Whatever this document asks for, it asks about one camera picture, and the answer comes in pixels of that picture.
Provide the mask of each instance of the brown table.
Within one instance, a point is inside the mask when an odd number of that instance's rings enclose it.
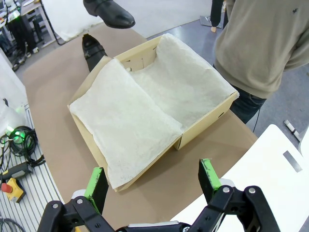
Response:
[[[100,25],[90,31],[114,57],[145,39],[131,29]],[[24,73],[28,102],[49,169],[65,202],[87,186],[96,162],[67,103],[88,75],[79,37],[45,56]],[[210,158],[219,176],[252,146],[256,136],[227,112],[180,151],[174,148],[131,187],[108,191],[103,215],[116,229],[129,223],[167,221],[202,194],[197,171]]]

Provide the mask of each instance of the white panel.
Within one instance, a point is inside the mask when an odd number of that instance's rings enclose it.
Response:
[[[27,103],[26,89],[0,54],[0,100],[6,98],[14,109]]]
[[[55,32],[66,41],[102,22],[88,14],[83,0],[43,0],[43,4]]]

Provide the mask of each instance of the white tissue paper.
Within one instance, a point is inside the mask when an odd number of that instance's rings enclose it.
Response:
[[[165,34],[154,63],[131,72],[134,80],[168,115],[187,130],[236,90],[202,57]]]
[[[70,111],[93,135],[113,189],[136,177],[182,134],[182,125],[165,114],[115,59]]]

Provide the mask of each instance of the cardboard box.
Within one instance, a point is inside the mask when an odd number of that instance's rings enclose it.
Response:
[[[137,47],[134,47],[116,56],[115,58],[118,59],[128,71],[138,71],[138,70],[144,69],[145,67],[153,63],[156,57],[155,49],[158,43],[160,42],[160,39],[161,37],[157,37],[155,39],[147,41]],[[110,60],[111,58],[108,58],[108,57],[102,58],[102,60],[96,65],[96,67],[92,70],[92,72],[85,79],[85,81],[82,83],[82,85],[77,90],[77,92],[74,94],[73,98],[69,102],[69,105],[73,103],[75,100],[77,100],[78,98],[80,98],[81,96],[83,96],[88,91],[88,89],[90,89],[92,83],[94,82],[100,70]],[[134,179],[127,182],[126,184],[118,188],[115,188],[114,190],[115,191],[125,190],[130,185],[132,185],[145,171],[147,171],[172,146],[174,146],[177,150],[185,146],[188,142],[190,142],[192,139],[198,136],[207,127],[209,127],[212,123],[214,123],[218,118],[220,118],[223,114],[225,114],[230,108],[232,102],[237,98],[237,96],[238,96],[238,93],[237,91],[235,91],[224,102],[219,104],[215,109],[213,109],[211,112],[209,112],[204,117],[202,117],[198,122],[192,125],[187,131],[183,133],[183,135],[180,138],[176,139],[173,143],[171,143],[170,146],[168,146],[159,156],[157,156],[157,158],[151,164],[149,164],[141,173],[139,173],[139,175],[137,175]],[[87,146],[89,147],[91,153],[93,154],[96,162],[98,163],[100,167],[104,168],[105,174],[108,179],[107,162],[103,154],[99,150],[98,146],[96,145],[92,134],[86,129],[86,127],[83,125],[83,123],[79,120],[77,116],[72,114],[72,117],[80,133],[82,134],[82,137],[84,138]]]

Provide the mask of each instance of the jeans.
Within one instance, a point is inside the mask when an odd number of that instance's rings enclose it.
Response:
[[[247,93],[236,86],[233,87],[239,92],[239,98],[232,103],[230,110],[246,124],[262,107],[266,99]]]

